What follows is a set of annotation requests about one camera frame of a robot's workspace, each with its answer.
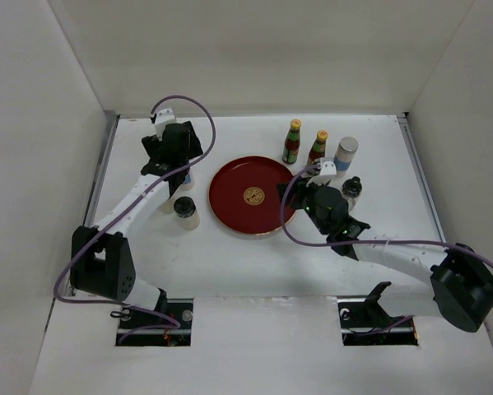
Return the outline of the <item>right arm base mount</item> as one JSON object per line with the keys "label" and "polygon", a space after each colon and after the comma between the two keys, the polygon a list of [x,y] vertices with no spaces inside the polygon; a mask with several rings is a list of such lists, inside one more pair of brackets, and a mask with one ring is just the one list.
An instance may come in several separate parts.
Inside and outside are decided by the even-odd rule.
{"label": "right arm base mount", "polygon": [[379,299],[392,283],[380,282],[368,295],[337,299],[344,346],[418,346],[412,316],[389,316]]}

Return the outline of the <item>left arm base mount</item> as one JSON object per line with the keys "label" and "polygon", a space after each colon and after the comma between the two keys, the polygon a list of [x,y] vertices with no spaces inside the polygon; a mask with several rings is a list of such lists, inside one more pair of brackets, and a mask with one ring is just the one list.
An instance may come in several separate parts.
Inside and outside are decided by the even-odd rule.
{"label": "left arm base mount", "polygon": [[181,347],[190,346],[193,326],[193,299],[171,299],[165,292],[159,298],[159,315],[135,308],[110,313],[118,321],[116,346]]}

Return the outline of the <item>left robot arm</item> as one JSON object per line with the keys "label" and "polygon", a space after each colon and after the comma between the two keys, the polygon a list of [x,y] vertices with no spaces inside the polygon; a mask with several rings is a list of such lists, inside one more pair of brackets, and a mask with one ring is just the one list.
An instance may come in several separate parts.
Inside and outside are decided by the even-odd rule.
{"label": "left robot arm", "polygon": [[167,294],[139,277],[129,239],[184,183],[187,164],[202,155],[202,145],[189,121],[167,123],[161,136],[144,137],[142,145],[149,161],[128,195],[92,227],[74,231],[70,283],[132,306],[149,328],[158,328],[167,319]]}

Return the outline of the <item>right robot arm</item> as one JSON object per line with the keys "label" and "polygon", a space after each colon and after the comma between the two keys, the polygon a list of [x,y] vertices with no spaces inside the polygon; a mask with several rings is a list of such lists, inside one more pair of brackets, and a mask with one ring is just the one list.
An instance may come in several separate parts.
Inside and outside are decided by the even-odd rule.
{"label": "right robot arm", "polygon": [[367,295],[342,303],[344,328],[375,331],[406,316],[443,318],[464,332],[477,332],[493,309],[493,275],[465,244],[433,240],[404,243],[378,235],[349,212],[341,192],[300,179],[278,184],[280,211],[302,210],[326,238],[325,246],[354,262],[373,263],[414,279],[412,286],[379,282]]}

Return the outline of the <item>black-cap glass jar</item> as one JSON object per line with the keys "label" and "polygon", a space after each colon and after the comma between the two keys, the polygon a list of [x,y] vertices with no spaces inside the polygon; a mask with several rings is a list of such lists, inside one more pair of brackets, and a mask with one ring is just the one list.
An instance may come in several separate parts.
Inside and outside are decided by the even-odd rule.
{"label": "black-cap glass jar", "polygon": [[192,198],[183,196],[174,201],[174,213],[179,224],[185,230],[194,230],[200,224],[200,218]]}

